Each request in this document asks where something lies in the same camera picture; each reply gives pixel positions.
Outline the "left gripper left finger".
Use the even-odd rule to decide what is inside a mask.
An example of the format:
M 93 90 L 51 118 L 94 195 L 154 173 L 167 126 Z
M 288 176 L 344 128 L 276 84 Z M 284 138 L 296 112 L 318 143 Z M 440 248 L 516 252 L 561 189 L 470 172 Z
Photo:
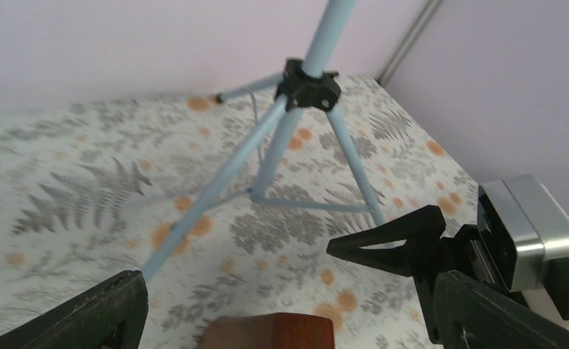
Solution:
M 143 274 L 124 270 L 0 335 L 0 348 L 138 348 L 147 315 Z

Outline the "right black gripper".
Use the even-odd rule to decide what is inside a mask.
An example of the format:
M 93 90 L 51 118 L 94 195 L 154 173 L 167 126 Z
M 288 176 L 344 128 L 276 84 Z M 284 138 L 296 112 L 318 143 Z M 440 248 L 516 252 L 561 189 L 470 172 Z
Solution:
M 445 228 L 440 207 L 426 205 L 375 228 L 333 238 L 326 253 L 399 276 L 414 276 L 429 340 L 440 345 L 433 307 L 440 273 L 457 270 L 526 307 L 523 296 L 508 291 L 499 280 L 475 226 L 463 225 L 455 237 L 440 238 Z

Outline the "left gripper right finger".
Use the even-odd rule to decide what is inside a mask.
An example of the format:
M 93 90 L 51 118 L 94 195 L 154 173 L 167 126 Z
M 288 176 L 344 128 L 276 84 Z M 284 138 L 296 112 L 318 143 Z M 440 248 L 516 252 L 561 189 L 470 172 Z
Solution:
M 569 331 L 458 272 L 440 273 L 433 296 L 444 348 L 569 348 Z

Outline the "brown wooden metronome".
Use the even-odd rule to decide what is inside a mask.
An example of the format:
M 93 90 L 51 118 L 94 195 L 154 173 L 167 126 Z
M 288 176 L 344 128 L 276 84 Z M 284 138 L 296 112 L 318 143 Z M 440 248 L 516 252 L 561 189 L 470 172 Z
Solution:
M 329 318 L 301 313 L 222 316 L 204 329 L 197 347 L 334 349 L 334 324 Z

